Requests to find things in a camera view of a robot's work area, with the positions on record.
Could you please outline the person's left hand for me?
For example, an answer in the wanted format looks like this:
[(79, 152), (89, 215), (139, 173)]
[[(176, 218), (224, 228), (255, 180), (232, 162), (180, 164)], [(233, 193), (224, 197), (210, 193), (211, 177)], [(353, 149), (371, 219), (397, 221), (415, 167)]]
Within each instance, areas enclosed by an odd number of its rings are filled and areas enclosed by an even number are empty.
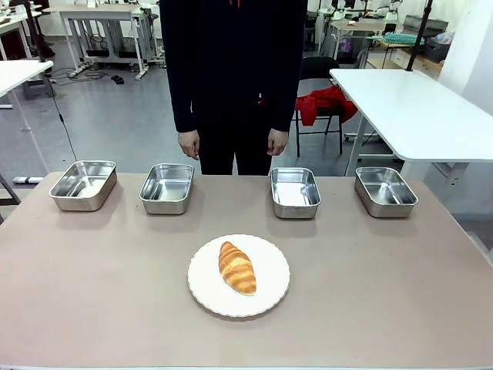
[(289, 133), (271, 129), (268, 136), (267, 154), (279, 156), (285, 149), (289, 139)]

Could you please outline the person's right hand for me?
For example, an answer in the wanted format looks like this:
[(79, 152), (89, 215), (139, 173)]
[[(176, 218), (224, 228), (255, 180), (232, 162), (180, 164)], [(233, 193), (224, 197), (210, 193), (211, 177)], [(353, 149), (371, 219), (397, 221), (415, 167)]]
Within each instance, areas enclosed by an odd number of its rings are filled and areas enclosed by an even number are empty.
[(194, 160), (199, 159), (200, 137), (196, 130), (178, 133), (177, 140), (181, 150), (187, 157)]

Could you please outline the steel rectangular container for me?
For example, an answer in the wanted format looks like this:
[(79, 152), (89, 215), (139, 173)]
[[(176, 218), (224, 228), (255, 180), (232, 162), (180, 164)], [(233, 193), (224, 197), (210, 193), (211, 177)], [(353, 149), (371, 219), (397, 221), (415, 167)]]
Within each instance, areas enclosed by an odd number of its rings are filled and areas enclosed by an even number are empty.
[(355, 173), (354, 189), (372, 217), (406, 218), (418, 204), (414, 191), (392, 168), (359, 167)]
[(309, 220), (321, 203), (313, 172), (302, 167), (277, 167), (270, 171), (273, 212), (280, 219)]
[(139, 193), (147, 214), (181, 215), (188, 208), (193, 188), (194, 167), (160, 163), (153, 166)]
[(115, 162), (80, 160), (64, 172), (49, 196), (62, 211), (93, 212), (106, 202), (116, 183)]

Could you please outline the golden croissant bread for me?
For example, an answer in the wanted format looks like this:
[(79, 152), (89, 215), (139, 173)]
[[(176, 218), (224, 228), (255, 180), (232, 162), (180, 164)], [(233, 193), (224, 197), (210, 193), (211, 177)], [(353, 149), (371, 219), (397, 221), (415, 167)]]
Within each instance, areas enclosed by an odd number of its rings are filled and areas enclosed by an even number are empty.
[(257, 280), (253, 264), (248, 256), (229, 241), (224, 242), (218, 257), (219, 272), (224, 282), (236, 292), (253, 296), (257, 292)]

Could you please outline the red cloth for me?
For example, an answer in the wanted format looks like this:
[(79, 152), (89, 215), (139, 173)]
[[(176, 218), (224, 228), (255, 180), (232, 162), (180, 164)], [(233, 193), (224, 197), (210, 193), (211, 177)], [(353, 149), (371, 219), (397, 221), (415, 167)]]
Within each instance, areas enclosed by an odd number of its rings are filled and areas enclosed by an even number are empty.
[(339, 116), (345, 123), (357, 113), (357, 107), (346, 99), (338, 86), (314, 90), (310, 94), (297, 97), (295, 110), (300, 112), (304, 126), (312, 126), (318, 116)]

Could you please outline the black folding chair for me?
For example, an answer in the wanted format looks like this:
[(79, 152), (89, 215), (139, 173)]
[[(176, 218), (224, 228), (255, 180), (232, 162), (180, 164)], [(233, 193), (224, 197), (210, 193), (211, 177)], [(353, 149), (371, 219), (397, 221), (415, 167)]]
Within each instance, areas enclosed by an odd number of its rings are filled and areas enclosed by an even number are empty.
[[(300, 81), (309, 79), (326, 79), (331, 82), (330, 71), (339, 69), (337, 61), (327, 56), (304, 57), (301, 63)], [(297, 99), (294, 119), (297, 157), (300, 157), (300, 137), (310, 134), (337, 133), (339, 136), (339, 154), (343, 153), (342, 130), (343, 106), (336, 97), (336, 86), (314, 90), (306, 96)], [(327, 125), (324, 131), (301, 132), (301, 126), (312, 126), (317, 120), (326, 119)]]

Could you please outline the person in dark clothes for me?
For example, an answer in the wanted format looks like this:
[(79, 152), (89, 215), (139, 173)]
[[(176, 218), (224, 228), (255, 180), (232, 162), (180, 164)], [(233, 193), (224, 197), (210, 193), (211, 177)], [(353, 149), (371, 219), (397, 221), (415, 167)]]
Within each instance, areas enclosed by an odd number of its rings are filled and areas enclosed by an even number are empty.
[(204, 175), (266, 176), (290, 132), (308, 0), (159, 0), (173, 118)]

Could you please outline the white scalloped plate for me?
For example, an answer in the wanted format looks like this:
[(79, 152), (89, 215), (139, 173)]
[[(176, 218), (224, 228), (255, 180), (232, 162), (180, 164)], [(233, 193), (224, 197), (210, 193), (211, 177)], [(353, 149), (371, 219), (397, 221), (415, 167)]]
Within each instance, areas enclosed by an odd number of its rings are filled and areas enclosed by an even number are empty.
[(204, 244), (187, 270), (192, 296), (209, 311), (247, 318), (278, 304), (290, 285), (290, 268), (273, 243), (248, 234), (231, 234)]

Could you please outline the grey workbench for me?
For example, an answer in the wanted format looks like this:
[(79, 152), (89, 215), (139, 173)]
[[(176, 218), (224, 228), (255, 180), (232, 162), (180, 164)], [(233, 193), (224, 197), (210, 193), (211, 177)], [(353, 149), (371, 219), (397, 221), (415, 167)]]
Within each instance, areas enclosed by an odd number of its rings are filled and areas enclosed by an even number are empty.
[(74, 63), (71, 78), (97, 64), (125, 64), (140, 80), (150, 65), (166, 64), (156, 37), (157, 8), (141, 0), (85, 0), (45, 11), (62, 22)]

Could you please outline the white side table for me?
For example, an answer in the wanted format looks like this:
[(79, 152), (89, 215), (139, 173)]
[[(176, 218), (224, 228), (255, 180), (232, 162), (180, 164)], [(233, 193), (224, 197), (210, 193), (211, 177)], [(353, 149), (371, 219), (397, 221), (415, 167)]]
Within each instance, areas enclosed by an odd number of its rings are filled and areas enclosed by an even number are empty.
[(425, 74), (402, 69), (334, 69), (361, 114), (346, 175), (355, 173), (368, 126), (459, 217), (493, 217), (493, 116)]

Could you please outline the teal mesh basket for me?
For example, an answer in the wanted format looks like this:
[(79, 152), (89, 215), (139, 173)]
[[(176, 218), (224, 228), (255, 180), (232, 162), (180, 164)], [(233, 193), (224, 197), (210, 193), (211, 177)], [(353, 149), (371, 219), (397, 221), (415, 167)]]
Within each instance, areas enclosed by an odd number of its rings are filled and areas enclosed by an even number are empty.
[(416, 35), (387, 32), (385, 35), (368, 36), (367, 39), (382, 41), (388, 44), (414, 45), (418, 37)]

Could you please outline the white desk with black pole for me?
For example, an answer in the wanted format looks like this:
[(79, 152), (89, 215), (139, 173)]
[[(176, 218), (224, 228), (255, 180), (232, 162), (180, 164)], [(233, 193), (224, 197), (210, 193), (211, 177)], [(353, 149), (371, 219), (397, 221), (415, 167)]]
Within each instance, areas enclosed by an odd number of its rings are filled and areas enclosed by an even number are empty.
[(32, 147), (34, 148), (40, 163), (42, 164), (44, 174), (49, 172), (46, 161), (39, 145), (36, 141), (35, 135), (29, 125), (28, 120), (22, 110), (22, 106), (18, 101), (18, 97), (15, 93), (15, 89), (28, 82), (31, 78), (43, 74), (46, 70), (53, 67), (53, 62), (38, 62), (35, 60), (5, 60), (0, 61), (0, 96), (7, 95), (12, 103), (13, 110), (17, 112), (20, 119), (20, 130), (28, 134)]

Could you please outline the black storage box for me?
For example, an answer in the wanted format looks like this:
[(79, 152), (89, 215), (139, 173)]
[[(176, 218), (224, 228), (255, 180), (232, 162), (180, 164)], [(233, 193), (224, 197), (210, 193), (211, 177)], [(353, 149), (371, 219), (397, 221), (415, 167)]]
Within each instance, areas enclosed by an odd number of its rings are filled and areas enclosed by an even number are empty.
[(424, 44), (424, 57), (431, 62), (442, 62), (446, 60), (450, 46), (429, 38)]

